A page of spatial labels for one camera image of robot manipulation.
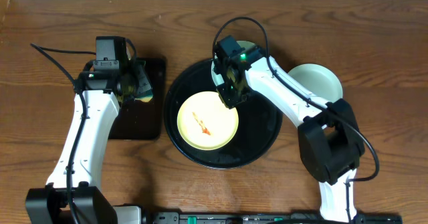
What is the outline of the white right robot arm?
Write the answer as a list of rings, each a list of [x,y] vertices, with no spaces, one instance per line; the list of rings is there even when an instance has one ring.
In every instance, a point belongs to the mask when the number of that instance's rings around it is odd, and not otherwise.
[[[228,108],[245,102],[247,94],[261,94],[292,121],[302,163],[320,187],[321,217],[354,221],[353,180],[365,149],[338,77],[317,64],[285,72],[273,57],[246,55],[237,62],[213,60],[211,76]]]

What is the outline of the yellow plate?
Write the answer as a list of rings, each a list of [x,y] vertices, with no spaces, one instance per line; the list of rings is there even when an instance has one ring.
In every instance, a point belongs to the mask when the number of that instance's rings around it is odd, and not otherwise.
[[[177,127],[188,146],[198,150],[216,150],[237,133],[239,115],[229,109],[217,92],[204,91],[187,98],[177,114]]]

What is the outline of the light blue plate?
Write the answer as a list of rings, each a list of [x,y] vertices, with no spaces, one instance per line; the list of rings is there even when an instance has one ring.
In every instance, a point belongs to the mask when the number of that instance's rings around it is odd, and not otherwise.
[[[302,64],[288,74],[303,87],[330,102],[343,98],[342,84],[328,68],[318,64]]]

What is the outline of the green and yellow sponge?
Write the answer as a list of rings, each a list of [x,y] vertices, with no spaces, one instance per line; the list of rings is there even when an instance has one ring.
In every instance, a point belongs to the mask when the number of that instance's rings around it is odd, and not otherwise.
[[[140,101],[140,102],[144,102],[144,103],[148,103],[153,99],[153,94],[147,94],[144,96],[141,96],[139,98],[135,98],[136,101]]]

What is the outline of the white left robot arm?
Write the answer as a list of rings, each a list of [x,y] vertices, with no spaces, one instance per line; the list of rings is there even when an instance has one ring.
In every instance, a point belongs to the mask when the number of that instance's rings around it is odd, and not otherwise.
[[[101,192],[108,137],[123,100],[151,98],[142,60],[96,61],[72,80],[74,114],[60,159],[45,187],[30,189],[32,223],[146,223],[138,205],[111,205]]]

